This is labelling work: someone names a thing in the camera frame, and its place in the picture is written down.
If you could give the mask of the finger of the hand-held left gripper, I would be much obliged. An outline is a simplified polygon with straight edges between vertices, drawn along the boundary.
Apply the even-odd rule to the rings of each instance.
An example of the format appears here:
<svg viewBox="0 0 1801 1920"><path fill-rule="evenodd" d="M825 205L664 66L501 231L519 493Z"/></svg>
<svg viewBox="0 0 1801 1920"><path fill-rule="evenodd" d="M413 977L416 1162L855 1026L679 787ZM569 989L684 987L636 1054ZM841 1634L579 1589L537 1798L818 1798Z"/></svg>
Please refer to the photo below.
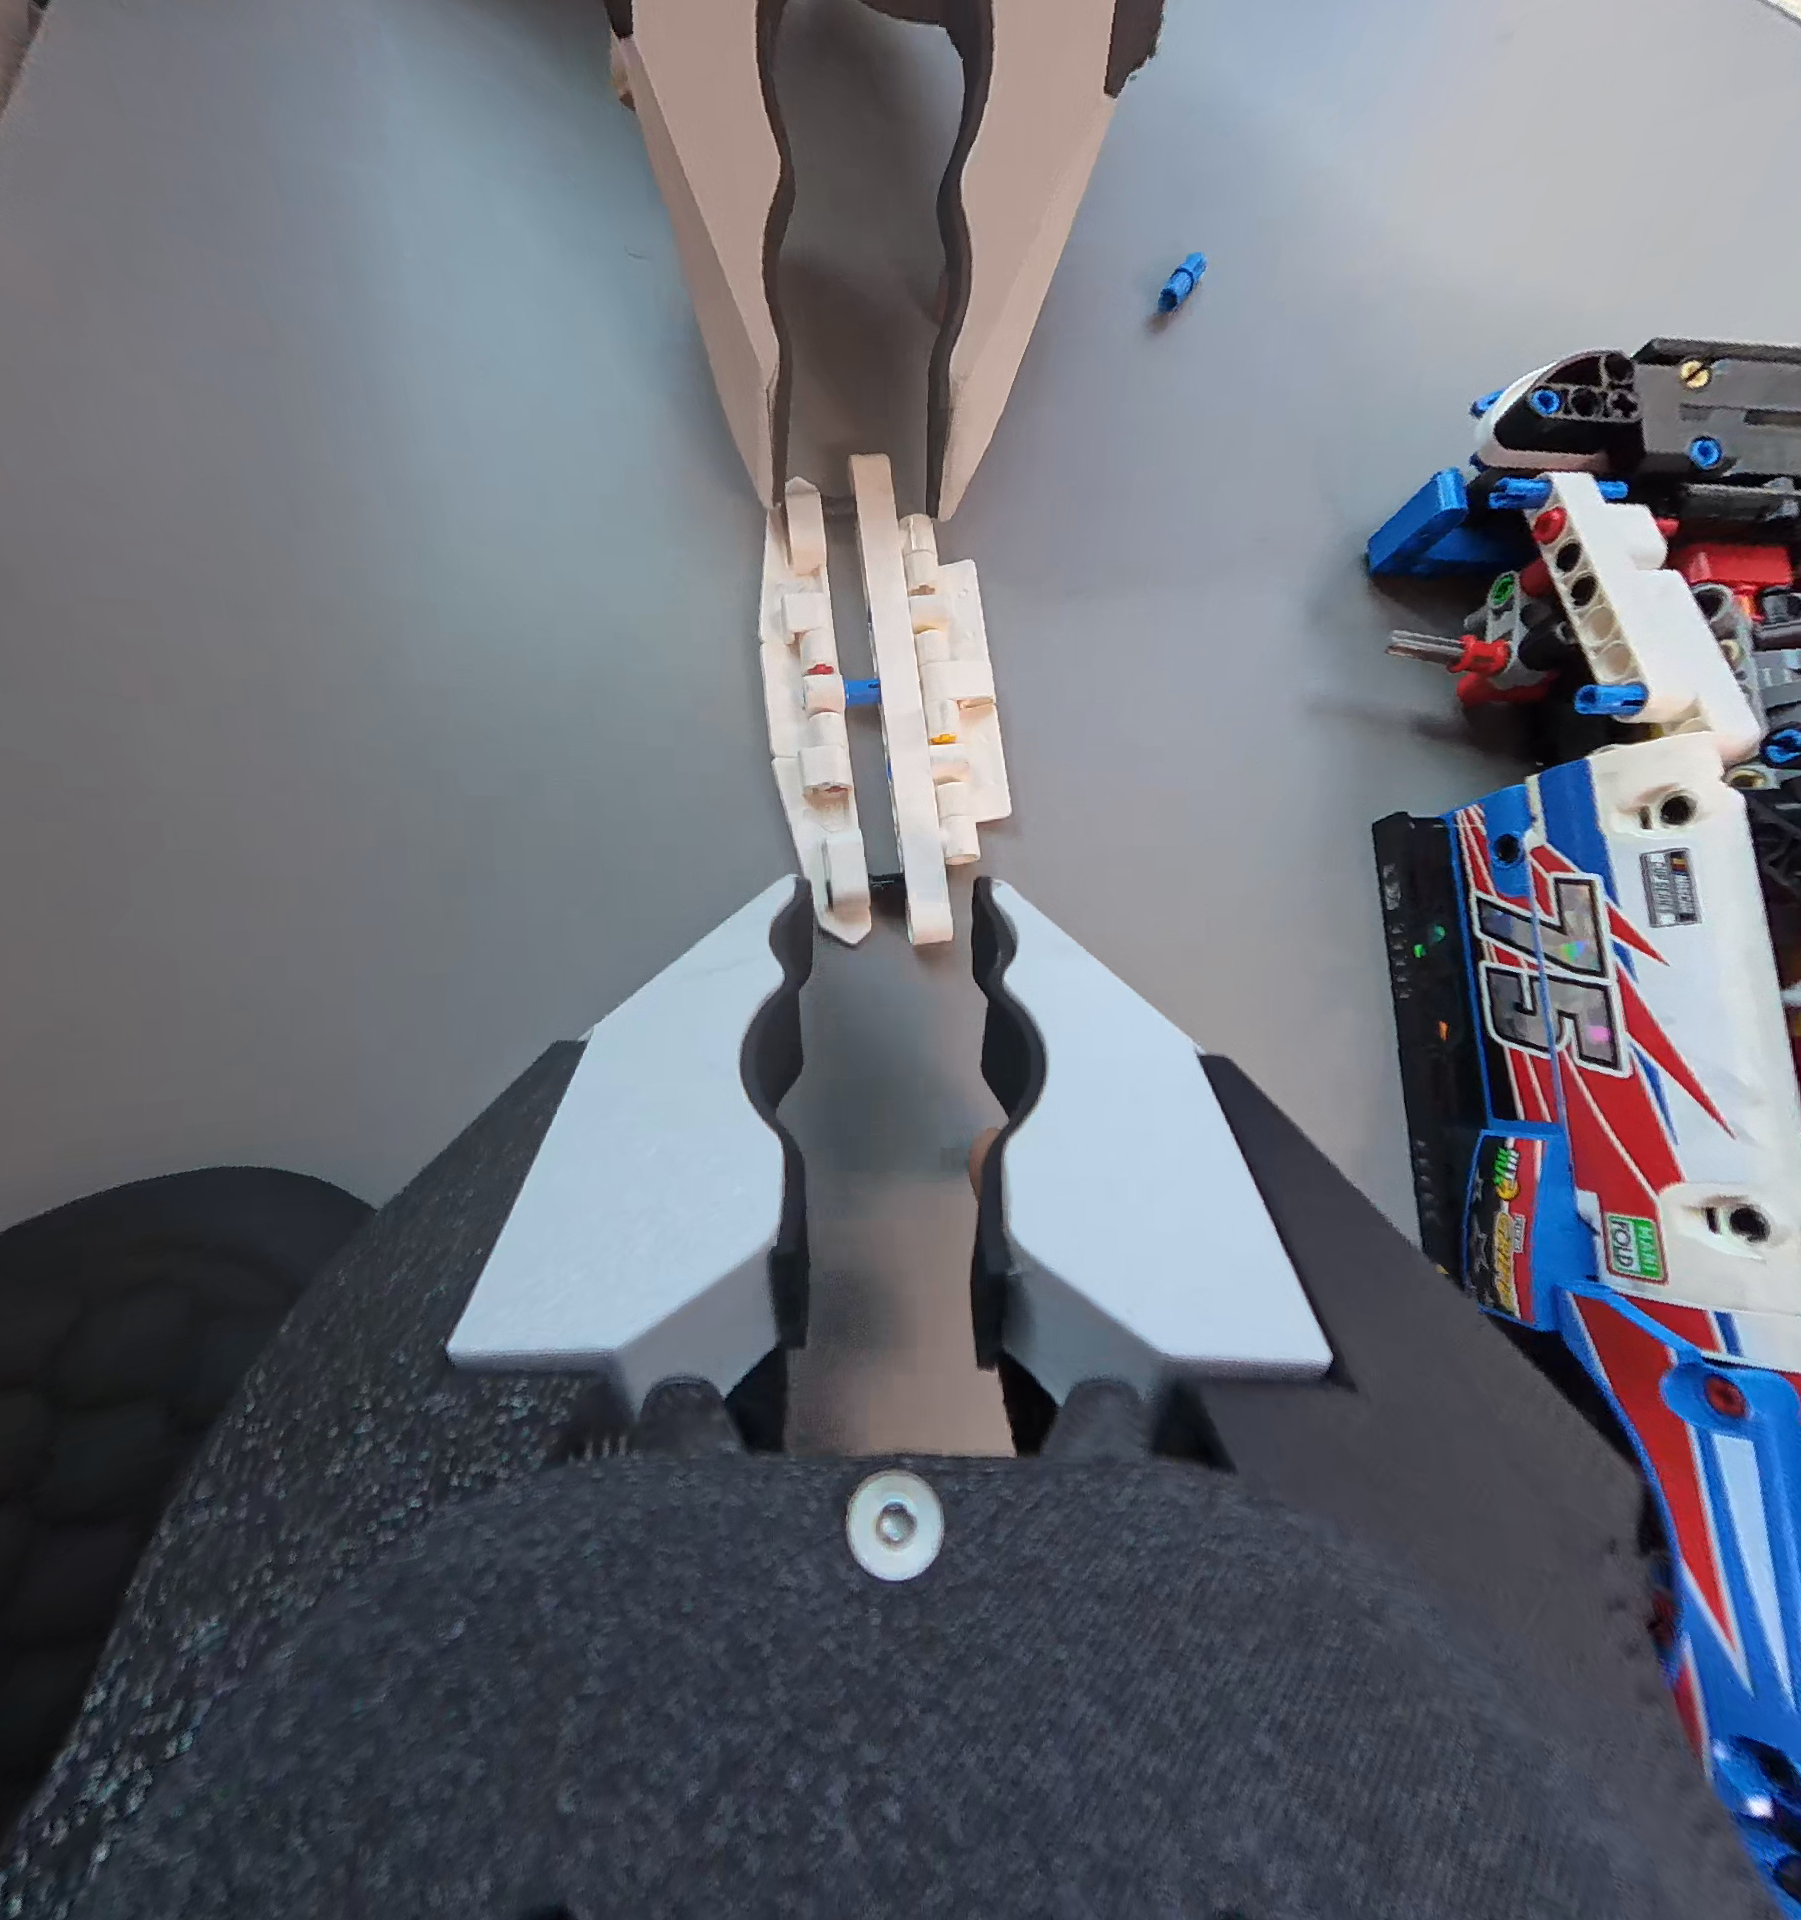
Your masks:
<svg viewBox="0 0 1801 1920"><path fill-rule="evenodd" d="M937 224L927 509L953 516L1017 378L1114 107L1157 50L1159 2L927 3L961 66Z"/></svg>
<svg viewBox="0 0 1801 1920"><path fill-rule="evenodd" d="M746 474L788 482L792 349L778 269L793 178L774 87L782 2L611 2L616 91L633 107Z"/></svg>

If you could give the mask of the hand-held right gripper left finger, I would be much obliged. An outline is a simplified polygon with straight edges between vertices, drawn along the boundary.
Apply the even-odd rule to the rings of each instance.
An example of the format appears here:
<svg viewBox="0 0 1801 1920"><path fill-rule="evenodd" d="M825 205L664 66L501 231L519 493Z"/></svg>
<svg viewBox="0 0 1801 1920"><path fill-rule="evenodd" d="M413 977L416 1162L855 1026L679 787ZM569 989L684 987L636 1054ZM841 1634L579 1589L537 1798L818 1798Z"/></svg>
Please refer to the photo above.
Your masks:
<svg viewBox="0 0 1801 1920"><path fill-rule="evenodd" d="M778 1107L802 1069L814 899L780 876L582 1038L447 1357L592 1373L637 1411L729 1396L802 1349L806 1167Z"/></svg>

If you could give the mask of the black quilted cushion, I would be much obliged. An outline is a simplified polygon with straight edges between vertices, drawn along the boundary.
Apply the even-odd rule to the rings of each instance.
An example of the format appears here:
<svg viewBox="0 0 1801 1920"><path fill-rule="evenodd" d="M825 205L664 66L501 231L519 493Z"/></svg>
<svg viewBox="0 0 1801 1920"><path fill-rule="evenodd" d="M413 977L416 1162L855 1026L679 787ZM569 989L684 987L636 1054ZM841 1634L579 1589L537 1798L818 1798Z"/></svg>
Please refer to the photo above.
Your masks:
<svg viewBox="0 0 1801 1920"><path fill-rule="evenodd" d="M104 1639L194 1453L372 1216L309 1174L207 1167L0 1232L0 1675Z"/></svg>

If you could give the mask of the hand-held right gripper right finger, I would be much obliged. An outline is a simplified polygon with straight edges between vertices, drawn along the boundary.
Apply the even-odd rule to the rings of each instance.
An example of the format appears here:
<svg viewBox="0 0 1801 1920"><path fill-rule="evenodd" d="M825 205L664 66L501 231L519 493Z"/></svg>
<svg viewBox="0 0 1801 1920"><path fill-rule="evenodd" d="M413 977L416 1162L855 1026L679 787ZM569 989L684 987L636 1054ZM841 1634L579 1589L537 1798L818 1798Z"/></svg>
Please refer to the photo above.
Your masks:
<svg viewBox="0 0 1801 1920"><path fill-rule="evenodd" d="M1333 1350L1200 1044L1019 889L969 892L999 1141L967 1268L975 1357L1045 1395L1319 1381Z"/></svg>

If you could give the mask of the toy brick race car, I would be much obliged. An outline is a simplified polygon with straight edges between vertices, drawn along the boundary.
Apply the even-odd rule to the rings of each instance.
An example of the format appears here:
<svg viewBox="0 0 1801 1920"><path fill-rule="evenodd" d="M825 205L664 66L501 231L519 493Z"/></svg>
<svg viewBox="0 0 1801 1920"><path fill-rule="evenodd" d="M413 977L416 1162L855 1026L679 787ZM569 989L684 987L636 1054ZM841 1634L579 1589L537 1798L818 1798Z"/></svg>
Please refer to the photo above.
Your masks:
<svg viewBox="0 0 1801 1920"><path fill-rule="evenodd" d="M1373 582L1511 786L1373 822L1425 1254L1640 1481L1656 1661L1801 1916L1801 346L1586 349L1472 402Z"/></svg>

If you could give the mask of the grey desk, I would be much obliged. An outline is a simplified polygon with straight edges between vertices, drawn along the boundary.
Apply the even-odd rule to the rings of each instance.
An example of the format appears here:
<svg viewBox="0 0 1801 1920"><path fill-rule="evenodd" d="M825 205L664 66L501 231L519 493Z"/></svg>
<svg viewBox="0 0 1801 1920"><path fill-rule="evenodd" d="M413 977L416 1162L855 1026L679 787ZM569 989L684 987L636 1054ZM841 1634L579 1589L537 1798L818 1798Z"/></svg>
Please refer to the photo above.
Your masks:
<svg viewBox="0 0 1801 1920"><path fill-rule="evenodd" d="M384 1201L789 867L762 512L579 3L52 3L0 127L0 1229ZM1209 268L1165 320L1191 252ZM996 437L1005 876L1412 1224L1362 544L1578 346L1801 344L1767 3L1174 3Z"/></svg>

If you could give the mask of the white toy brick assembly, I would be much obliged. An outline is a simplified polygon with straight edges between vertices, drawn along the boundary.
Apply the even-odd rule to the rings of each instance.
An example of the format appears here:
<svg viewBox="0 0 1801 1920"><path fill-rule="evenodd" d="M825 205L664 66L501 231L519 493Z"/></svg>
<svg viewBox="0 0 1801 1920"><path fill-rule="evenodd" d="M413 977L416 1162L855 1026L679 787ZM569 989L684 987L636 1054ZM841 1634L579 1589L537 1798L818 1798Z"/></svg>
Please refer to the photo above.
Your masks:
<svg viewBox="0 0 1801 1920"><path fill-rule="evenodd" d="M949 872L1011 815L994 666L976 564L944 561L933 516L902 516L888 459L847 463L873 672L839 659L822 495L799 478L768 509L759 659L768 764L817 924L843 948L870 932L881 876L867 857L849 717L878 720L898 889L915 948L951 941Z"/></svg>

